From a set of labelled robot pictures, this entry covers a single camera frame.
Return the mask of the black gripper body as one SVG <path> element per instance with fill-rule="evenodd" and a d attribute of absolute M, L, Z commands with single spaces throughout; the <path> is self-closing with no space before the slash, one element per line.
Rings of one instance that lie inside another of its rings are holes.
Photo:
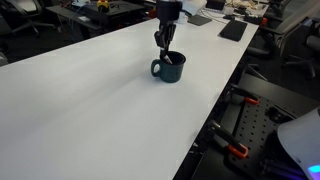
<path fill-rule="evenodd" d="M 176 30 L 176 24 L 173 21 L 161 22 L 159 29 L 154 33 L 156 44 L 160 48 L 168 48 L 174 33 Z"/>

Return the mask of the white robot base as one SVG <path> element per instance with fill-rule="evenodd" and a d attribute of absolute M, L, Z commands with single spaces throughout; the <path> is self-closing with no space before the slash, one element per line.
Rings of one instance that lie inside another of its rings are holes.
<path fill-rule="evenodd" d="M 320 108 L 277 129 L 280 144 L 309 180 L 320 180 Z"/>

